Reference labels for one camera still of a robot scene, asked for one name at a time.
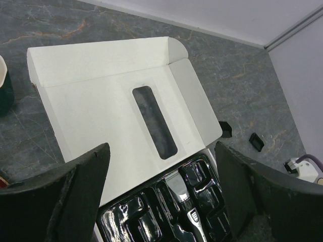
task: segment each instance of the rectangular window cutout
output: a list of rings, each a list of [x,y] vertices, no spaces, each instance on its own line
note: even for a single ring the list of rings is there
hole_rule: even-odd
[[[132,90],[141,115],[161,159],[166,160],[177,153],[177,147],[164,116],[150,87]]]

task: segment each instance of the small black block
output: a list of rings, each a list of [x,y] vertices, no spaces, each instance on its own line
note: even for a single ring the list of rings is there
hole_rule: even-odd
[[[261,140],[261,138],[259,138],[259,136],[256,133],[253,133],[249,139],[249,142],[252,144],[252,146],[254,148],[257,149],[257,151],[261,151],[262,148],[264,147],[264,143]]]
[[[219,124],[222,129],[222,138],[231,138],[232,137],[232,128],[226,121],[219,121]]]

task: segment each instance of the black foam padding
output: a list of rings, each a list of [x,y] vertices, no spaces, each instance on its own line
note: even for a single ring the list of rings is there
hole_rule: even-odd
[[[102,144],[0,190],[0,241],[89,242],[110,161]]]
[[[283,174],[221,142],[215,152],[234,237],[253,216],[264,215],[278,242],[323,240],[322,186]]]

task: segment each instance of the cardboard box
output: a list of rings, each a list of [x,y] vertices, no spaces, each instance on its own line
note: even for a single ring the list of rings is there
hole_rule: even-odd
[[[100,205],[204,149],[222,134],[183,44],[169,37],[35,47],[27,51],[65,162],[108,142]],[[151,88],[177,148],[162,159],[133,95]]]

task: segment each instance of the black rubber foot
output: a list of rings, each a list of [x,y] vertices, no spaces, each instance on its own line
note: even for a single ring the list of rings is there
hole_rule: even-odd
[[[264,143],[261,140],[261,138],[259,138],[259,136],[256,133],[253,133],[249,139],[249,142],[252,144],[252,146],[254,148],[257,149],[257,151],[261,151],[262,148],[264,147]]]

